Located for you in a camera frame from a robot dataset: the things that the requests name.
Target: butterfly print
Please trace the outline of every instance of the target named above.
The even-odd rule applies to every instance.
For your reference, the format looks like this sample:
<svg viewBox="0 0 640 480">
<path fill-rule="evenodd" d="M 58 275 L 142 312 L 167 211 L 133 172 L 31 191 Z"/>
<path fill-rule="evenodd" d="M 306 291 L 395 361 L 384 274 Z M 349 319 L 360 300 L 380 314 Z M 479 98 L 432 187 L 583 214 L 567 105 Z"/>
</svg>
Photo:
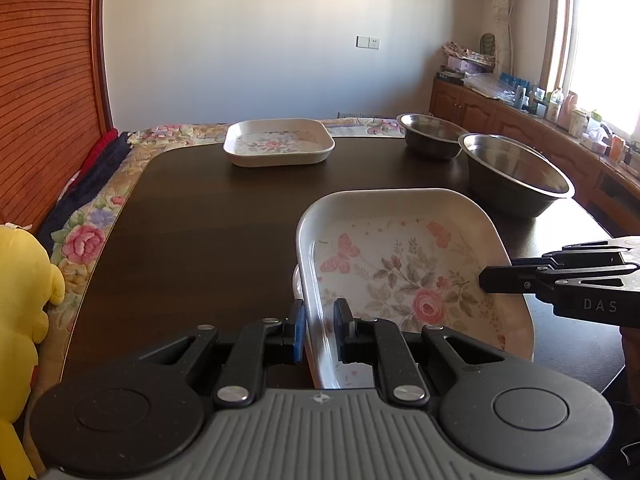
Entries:
<svg viewBox="0 0 640 480">
<path fill-rule="evenodd" d="M 441 249 L 446 249 L 451 241 L 451 232 L 446 230 L 437 222 L 429 222 L 427 230 L 436 239 L 436 245 Z"/>
<path fill-rule="evenodd" d="M 322 263 L 320 270 L 322 272 L 334 272 L 335 269 L 340 270 L 342 274 L 348 274 L 351 271 L 349 258 L 354 258 L 360 254 L 360 249 L 351 243 L 351 238 L 347 233 L 342 233 L 338 238 L 338 252 L 327 261 Z"/>
</svg>

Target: white wall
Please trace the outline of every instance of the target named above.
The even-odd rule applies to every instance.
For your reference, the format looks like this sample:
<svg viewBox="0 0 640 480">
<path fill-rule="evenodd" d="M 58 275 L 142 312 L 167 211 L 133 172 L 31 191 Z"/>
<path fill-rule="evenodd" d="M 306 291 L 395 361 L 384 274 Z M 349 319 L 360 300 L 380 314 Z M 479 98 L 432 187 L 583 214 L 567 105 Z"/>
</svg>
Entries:
<svg viewBox="0 0 640 480">
<path fill-rule="evenodd" d="M 532 83 L 540 82 L 545 57 L 549 0 L 516 0 L 512 17 L 514 75 Z"/>
<path fill-rule="evenodd" d="M 104 0 L 114 123 L 424 111 L 442 44 L 478 44 L 481 2 Z"/>
</svg>

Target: metal bowl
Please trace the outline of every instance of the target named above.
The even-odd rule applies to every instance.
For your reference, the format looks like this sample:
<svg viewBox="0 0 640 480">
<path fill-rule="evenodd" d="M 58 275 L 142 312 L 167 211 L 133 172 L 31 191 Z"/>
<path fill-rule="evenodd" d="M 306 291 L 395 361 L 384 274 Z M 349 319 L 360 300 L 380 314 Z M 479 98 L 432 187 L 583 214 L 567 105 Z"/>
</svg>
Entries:
<svg viewBox="0 0 640 480">
<path fill-rule="evenodd" d="M 457 124 L 427 115 L 401 114 L 397 120 L 404 128 L 406 145 L 430 158 L 454 158 L 460 153 L 458 138 L 468 134 Z"/>
<path fill-rule="evenodd" d="M 468 155 L 472 191 L 503 212 L 535 218 L 558 198 L 575 194 L 562 171 L 520 142 L 482 134 L 466 134 L 459 142 Z"/>
</svg>

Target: floral tray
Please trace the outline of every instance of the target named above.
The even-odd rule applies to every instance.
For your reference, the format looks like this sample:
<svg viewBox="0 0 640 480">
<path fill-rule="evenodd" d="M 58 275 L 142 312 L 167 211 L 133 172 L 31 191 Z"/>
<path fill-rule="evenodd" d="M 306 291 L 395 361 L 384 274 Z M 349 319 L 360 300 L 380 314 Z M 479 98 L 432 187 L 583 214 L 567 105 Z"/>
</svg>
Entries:
<svg viewBox="0 0 640 480">
<path fill-rule="evenodd" d="M 230 126 L 224 150 L 236 166 L 257 168 L 315 164 L 325 160 L 334 146 L 320 121 L 266 119 Z"/>
<path fill-rule="evenodd" d="M 337 361 L 333 303 L 403 331 L 443 324 L 531 359 L 533 323 L 521 294 L 485 294 L 478 275 L 510 260 L 489 217 L 446 189 L 343 191 L 315 202 L 296 237 L 309 361 L 321 388 L 373 385 L 371 368 Z M 299 288 L 294 277 L 294 293 Z"/>
</svg>

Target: purple flower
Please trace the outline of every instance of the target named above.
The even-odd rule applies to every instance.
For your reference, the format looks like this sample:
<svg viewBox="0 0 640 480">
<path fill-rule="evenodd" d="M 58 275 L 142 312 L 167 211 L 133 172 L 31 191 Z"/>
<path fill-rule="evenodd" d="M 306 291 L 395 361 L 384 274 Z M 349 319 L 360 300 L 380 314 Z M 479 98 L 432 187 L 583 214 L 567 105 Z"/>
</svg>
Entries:
<svg viewBox="0 0 640 480">
<path fill-rule="evenodd" d="M 111 209 L 105 207 L 104 209 L 95 209 L 91 211 L 89 218 L 92 224 L 105 229 L 113 224 L 116 215 L 113 214 Z"/>
</svg>

